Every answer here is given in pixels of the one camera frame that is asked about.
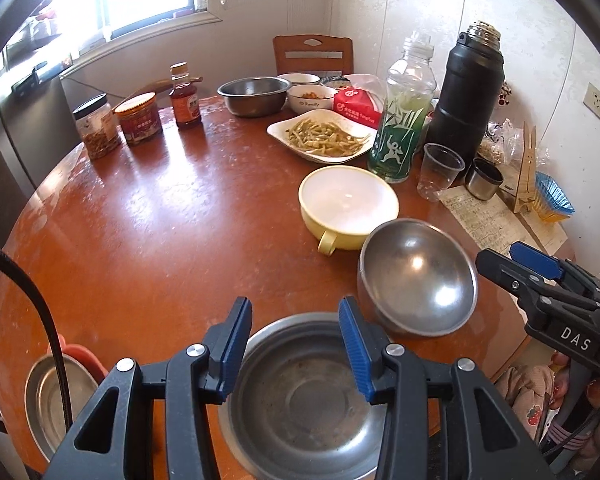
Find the small steel bowl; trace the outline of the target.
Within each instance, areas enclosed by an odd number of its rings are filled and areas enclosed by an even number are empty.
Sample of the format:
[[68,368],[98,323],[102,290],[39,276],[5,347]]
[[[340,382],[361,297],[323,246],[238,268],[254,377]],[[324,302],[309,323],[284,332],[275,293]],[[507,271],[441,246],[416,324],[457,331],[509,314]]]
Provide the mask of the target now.
[[358,299],[390,332],[441,337],[474,313],[477,272],[449,234],[422,220],[394,219],[363,244]]

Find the large steel bowl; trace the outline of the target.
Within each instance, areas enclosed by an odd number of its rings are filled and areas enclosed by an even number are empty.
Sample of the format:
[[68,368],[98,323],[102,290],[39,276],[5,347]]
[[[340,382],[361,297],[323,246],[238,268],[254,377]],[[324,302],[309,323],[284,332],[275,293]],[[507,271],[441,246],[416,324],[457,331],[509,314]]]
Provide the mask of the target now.
[[336,313],[310,312],[249,338],[219,421],[258,479],[371,479],[385,414],[356,388]]

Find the yellow bowl with handle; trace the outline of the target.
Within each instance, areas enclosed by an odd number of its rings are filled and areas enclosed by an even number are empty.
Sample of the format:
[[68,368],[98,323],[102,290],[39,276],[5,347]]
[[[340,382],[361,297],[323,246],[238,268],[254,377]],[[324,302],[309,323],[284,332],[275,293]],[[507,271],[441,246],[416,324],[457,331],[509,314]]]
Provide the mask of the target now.
[[398,218],[396,192],[369,171],[328,166],[308,174],[298,188],[301,218],[318,240],[317,251],[360,250],[366,237]]

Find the pink bear-shaped plate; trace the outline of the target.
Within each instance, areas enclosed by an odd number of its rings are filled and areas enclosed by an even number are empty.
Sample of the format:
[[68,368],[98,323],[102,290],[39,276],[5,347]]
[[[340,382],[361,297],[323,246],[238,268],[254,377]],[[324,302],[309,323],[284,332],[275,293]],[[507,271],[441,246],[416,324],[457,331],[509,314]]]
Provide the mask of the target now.
[[108,370],[90,349],[82,346],[82,344],[68,344],[62,337],[59,337],[59,344],[63,354],[78,361],[90,373],[95,382],[102,383],[108,375]]

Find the shallow steel pan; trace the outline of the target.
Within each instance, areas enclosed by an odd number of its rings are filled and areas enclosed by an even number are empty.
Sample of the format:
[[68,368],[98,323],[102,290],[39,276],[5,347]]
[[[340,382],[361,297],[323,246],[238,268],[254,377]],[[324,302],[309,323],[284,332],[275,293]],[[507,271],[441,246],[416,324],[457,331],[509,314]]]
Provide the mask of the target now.
[[[64,361],[72,419],[76,419],[98,385],[78,360],[64,356]],[[49,463],[67,432],[59,379],[50,354],[37,360],[30,369],[24,389],[24,410],[31,436]]]

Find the written paper sheet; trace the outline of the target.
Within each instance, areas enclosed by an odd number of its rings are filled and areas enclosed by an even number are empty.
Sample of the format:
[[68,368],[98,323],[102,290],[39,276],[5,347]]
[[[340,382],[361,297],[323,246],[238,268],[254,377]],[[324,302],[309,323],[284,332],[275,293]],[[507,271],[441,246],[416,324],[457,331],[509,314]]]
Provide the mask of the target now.
[[534,210],[514,214],[498,195],[478,200],[464,186],[454,186],[440,192],[439,200],[480,249],[509,256],[510,246],[524,242],[554,256],[568,240],[559,223],[543,221]]

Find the blue paper cup liners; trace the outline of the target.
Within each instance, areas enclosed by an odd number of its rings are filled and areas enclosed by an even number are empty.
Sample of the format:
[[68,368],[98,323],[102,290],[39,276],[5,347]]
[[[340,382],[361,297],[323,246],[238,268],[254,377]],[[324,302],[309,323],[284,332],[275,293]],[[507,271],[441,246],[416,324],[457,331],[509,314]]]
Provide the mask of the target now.
[[576,212],[565,192],[548,174],[536,173],[535,192],[533,207],[545,222],[561,222]]

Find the white dish of beans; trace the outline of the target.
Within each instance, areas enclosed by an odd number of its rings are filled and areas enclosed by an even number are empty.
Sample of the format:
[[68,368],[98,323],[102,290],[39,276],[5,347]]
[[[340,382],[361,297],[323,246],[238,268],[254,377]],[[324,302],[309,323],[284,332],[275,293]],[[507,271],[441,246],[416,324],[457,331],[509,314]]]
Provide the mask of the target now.
[[266,133],[300,157],[318,164],[342,164],[365,154],[374,144],[376,130],[332,110],[310,110],[274,122]]

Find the red tissue pack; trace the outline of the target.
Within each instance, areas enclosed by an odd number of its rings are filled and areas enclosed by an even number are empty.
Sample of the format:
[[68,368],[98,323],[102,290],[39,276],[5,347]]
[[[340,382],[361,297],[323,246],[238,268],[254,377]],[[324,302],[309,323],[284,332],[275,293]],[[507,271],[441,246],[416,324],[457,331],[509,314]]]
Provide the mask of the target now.
[[377,129],[384,110],[384,100],[359,88],[341,88],[334,95],[332,109],[360,125]]

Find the red jar orange lid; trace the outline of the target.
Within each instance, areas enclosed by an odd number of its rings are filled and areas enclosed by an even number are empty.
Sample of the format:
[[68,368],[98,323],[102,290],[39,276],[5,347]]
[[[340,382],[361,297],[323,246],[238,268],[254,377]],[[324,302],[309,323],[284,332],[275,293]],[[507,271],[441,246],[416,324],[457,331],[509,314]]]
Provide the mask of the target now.
[[162,133],[156,92],[133,96],[114,108],[126,144],[134,146]]

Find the steel bowl at back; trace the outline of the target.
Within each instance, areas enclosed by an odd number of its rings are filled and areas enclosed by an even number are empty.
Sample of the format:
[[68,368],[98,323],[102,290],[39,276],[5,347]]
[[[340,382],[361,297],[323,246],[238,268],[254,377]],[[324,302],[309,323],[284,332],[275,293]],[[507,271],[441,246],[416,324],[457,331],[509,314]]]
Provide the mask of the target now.
[[291,83],[273,76],[246,77],[227,81],[218,88],[230,114],[259,118],[278,113],[284,106]]

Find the brown sauce bottle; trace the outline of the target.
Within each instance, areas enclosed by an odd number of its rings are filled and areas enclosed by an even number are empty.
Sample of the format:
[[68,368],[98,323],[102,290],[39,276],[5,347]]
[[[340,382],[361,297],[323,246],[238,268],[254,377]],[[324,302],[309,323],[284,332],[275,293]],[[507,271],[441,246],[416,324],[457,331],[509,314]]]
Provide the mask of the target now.
[[172,90],[170,99],[176,125],[179,129],[195,127],[200,122],[198,92],[189,79],[186,62],[175,63],[170,67]]

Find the white ceramic bowl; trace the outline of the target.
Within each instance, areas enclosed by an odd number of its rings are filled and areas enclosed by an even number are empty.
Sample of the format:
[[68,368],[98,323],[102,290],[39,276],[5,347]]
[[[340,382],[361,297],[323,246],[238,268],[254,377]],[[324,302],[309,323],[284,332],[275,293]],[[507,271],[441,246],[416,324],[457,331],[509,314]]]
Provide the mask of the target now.
[[310,110],[331,110],[338,91],[321,84],[296,84],[287,92],[290,108],[298,115]]

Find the wooden chair back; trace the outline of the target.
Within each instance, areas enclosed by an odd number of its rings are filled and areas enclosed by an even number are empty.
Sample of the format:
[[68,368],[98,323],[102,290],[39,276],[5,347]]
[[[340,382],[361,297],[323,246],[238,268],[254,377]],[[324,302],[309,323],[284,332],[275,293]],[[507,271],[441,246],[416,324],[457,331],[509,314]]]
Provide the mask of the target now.
[[327,35],[278,35],[272,40],[277,73],[354,72],[353,41]]

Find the window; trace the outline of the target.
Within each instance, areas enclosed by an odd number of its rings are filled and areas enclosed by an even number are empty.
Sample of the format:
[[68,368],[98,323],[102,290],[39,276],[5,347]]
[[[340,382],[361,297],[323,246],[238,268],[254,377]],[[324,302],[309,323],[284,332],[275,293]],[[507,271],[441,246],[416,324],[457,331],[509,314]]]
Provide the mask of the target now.
[[222,20],[226,0],[0,0],[0,75],[60,65],[68,77],[167,32]]

